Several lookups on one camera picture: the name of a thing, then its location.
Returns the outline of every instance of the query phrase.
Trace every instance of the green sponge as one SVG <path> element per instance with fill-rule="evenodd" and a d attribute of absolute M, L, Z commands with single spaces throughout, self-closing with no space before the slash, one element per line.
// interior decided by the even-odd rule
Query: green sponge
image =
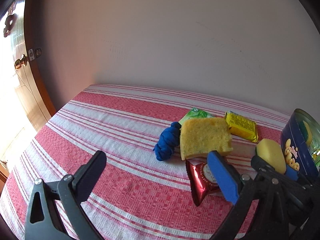
<path fill-rule="evenodd" d="M 302 136 L 303 136 L 307 146 L 309 147 L 310 143 L 312 142 L 312 133 L 311 133 L 311 130 L 310 130 L 308 123 L 305 121 L 301 121 L 299 123 L 299 128 L 300 128 L 300 131 L 302 133 Z"/>

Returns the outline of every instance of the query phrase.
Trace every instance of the red foil packet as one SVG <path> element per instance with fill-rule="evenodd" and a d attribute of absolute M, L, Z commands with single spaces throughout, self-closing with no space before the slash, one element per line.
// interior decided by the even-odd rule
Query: red foil packet
<path fill-rule="evenodd" d="M 197 207 L 200 206 L 206 195 L 220 191 L 207 163 L 192 165 L 186 160 L 186 168 L 190 179 L 192 199 Z"/>

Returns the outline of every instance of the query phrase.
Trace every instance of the tablecloth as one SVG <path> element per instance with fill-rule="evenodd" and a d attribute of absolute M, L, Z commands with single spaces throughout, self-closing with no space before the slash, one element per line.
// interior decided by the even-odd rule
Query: tablecloth
<path fill-rule="evenodd" d="M 152 151 L 163 129 L 192 107 L 215 116 L 231 110 L 257 123 L 259 140 L 280 142 L 289 115 L 236 100 L 204 94 L 119 85 L 91 85 L 60 109 L 31 141 L 11 172 L 0 198 L 0 213 L 19 239 L 36 178 L 60 180 L 85 164 L 96 150 L 107 165 L 88 201 L 81 205 L 105 239 L 208 239 L 231 209 L 221 194 L 192 201 L 179 148 L 166 162 Z M 240 173 L 250 166 L 255 143 L 233 136 L 228 156 Z M 205 159 L 196 158 L 194 163 Z M 77 238 L 63 206 L 58 210 Z M 253 203 L 237 238 L 254 214 Z"/>

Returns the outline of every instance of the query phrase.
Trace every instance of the green package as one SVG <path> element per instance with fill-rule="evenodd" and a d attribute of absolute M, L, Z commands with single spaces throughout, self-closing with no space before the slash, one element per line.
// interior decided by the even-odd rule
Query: green package
<path fill-rule="evenodd" d="M 207 117 L 214 117 L 212 114 L 201 110 L 199 108 L 193 107 L 180 121 L 179 123 L 182 125 L 185 120 L 192 119 L 192 118 L 207 118 Z"/>

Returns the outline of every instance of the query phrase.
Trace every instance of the screw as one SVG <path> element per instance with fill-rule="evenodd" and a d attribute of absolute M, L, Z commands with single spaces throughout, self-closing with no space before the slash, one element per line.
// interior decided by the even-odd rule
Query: screw
<path fill-rule="evenodd" d="M 279 183 L 279 180 L 276 179 L 276 178 L 273 178 L 273 179 L 271 180 L 271 182 L 272 182 L 272 184 L 277 185 L 277 184 Z"/>
<path fill-rule="evenodd" d="M 35 184 L 36 184 L 36 185 L 40 185 L 41 183 L 42 183 L 42 179 L 36 179 L 36 180 L 35 180 Z"/>
<path fill-rule="evenodd" d="M 248 181 L 250 179 L 250 176 L 248 174 L 242 174 L 241 179 L 244 181 Z"/>
<path fill-rule="evenodd" d="M 70 175 L 70 174 L 67 174 L 66 176 L 63 177 L 64 181 L 68 181 L 68 180 L 71 180 L 71 179 L 72 179 L 72 175 Z"/>

